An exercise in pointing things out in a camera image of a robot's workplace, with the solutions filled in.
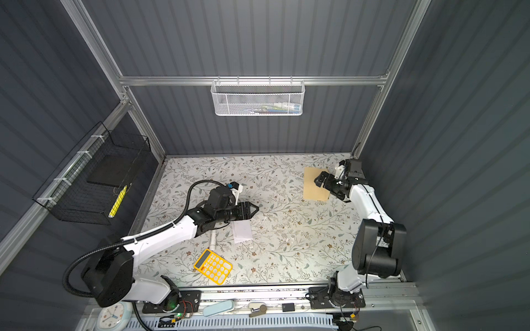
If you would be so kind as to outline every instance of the floral tablecloth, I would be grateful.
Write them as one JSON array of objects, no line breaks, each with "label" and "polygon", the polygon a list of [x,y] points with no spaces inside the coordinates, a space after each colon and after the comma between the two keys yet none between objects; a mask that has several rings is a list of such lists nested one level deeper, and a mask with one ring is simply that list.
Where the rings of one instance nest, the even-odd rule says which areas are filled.
[{"label": "floral tablecloth", "polygon": [[[303,199],[304,167],[333,171],[348,154],[190,157],[168,161],[143,231],[177,217],[189,186],[198,180],[243,185],[241,201],[260,207],[251,220],[254,240],[234,244],[232,227],[218,230],[216,253],[234,266],[226,284],[325,280],[351,260],[360,218],[352,203],[332,195]],[[206,200],[213,184],[198,185],[190,206]],[[164,274],[178,286],[213,285],[193,269],[208,248],[209,233],[183,241],[146,260],[139,271]]]}]

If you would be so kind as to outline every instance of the yellow calculator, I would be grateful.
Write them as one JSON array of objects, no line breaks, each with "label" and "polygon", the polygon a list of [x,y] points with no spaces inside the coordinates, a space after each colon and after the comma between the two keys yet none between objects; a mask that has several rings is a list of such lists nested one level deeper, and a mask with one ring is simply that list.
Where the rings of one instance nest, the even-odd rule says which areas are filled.
[{"label": "yellow calculator", "polygon": [[232,271],[231,263],[209,249],[204,251],[193,267],[217,285],[222,285]]}]

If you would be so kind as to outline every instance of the light blue clock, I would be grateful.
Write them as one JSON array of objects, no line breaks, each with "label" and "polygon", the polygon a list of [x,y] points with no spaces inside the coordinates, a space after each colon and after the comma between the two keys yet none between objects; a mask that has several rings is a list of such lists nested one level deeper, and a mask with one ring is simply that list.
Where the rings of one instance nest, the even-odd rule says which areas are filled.
[{"label": "light blue clock", "polygon": [[131,314],[133,304],[130,302],[120,301],[112,306],[105,307],[98,316],[95,325],[96,331],[121,331],[125,329]]}]

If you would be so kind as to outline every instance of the white paper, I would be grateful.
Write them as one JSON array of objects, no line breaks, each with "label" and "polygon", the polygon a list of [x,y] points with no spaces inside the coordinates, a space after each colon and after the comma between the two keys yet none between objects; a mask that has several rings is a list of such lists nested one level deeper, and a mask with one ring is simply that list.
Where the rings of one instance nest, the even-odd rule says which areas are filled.
[{"label": "white paper", "polygon": [[235,244],[253,239],[252,229],[250,228],[250,220],[232,222],[232,232],[234,233]]}]

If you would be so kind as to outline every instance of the mesh basket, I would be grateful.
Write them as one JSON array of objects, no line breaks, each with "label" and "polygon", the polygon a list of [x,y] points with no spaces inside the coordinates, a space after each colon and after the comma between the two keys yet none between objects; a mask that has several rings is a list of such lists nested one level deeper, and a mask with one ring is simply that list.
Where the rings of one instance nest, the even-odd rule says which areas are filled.
[{"label": "mesh basket", "polygon": [[33,199],[58,220],[108,225],[118,212],[118,197],[120,202],[127,198],[150,152],[147,137],[106,131],[78,152],[81,156],[63,177],[53,179],[49,196],[41,195],[43,185]]},{"label": "mesh basket", "polygon": [[279,116],[302,115],[304,84],[223,85],[211,84],[216,115]]}]

